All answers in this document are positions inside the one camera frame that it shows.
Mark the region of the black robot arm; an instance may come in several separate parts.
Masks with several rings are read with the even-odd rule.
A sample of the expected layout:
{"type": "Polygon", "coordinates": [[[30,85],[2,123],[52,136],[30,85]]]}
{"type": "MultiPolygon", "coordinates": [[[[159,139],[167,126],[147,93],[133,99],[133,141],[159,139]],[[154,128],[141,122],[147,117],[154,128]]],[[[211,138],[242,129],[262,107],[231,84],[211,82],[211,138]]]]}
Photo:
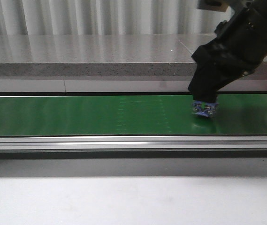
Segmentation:
{"type": "Polygon", "coordinates": [[[188,90],[196,101],[216,102],[219,89],[254,73],[267,56],[267,0],[239,3],[230,20],[218,24],[216,37],[192,55],[197,68],[188,90]]]}

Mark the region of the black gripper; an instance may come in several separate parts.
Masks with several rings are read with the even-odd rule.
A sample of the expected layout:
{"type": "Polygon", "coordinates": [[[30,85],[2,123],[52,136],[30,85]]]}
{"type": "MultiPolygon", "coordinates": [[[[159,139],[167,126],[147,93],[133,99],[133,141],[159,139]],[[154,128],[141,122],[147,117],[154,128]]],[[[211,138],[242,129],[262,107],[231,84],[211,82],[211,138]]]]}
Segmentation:
{"type": "Polygon", "coordinates": [[[267,55],[267,38],[249,22],[228,28],[220,23],[216,31],[222,34],[199,46],[192,55],[197,64],[188,87],[193,100],[215,103],[219,89],[243,74],[253,73],[267,55]]]}

